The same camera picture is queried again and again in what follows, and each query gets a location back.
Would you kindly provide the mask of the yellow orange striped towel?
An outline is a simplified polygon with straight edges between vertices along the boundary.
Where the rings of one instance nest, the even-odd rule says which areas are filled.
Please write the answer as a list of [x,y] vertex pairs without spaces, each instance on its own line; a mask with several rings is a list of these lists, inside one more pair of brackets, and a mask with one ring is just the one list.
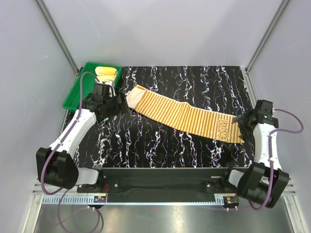
[[129,108],[179,131],[219,140],[244,143],[233,115],[204,110],[136,85],[126,96]]

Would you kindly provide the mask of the yellow cream towel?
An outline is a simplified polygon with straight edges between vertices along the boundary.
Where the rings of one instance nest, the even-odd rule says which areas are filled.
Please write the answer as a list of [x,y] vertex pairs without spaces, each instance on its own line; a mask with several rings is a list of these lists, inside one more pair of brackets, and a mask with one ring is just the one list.
[[96,67],[96,82],[97,83],[106,83],[111,82],[114,83],[117,77],[118,71],[114,67]]

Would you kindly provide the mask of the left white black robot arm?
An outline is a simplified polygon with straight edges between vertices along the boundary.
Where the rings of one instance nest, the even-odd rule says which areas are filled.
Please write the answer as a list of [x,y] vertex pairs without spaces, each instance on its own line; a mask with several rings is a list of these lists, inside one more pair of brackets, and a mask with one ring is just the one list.
[[74,155],[84,136],[99,119],[129,112],[123,92],[106,99],[93,94],[81,99],[73,119],[60,136],[48,148],[39,148],[36,152],[38,180],[43,193],[54,195],[62,189],[84,184],[94,192],[102,191],[105,180],[100,177],[99,170],[77,167]]

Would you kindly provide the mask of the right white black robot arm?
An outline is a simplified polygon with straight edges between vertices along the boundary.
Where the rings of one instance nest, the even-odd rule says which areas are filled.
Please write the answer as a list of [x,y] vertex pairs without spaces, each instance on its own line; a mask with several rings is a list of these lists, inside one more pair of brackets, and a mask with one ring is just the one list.
[[233,118],[243,140],[255,139],[255,161],[245,172],[232,169],[221,179],[225,192],[236,189],[237,196],[248,200],[254,210],[273,208],[289,182],[289,174],[281,170],[277,158],[278,119],[272,114],[244,113]]

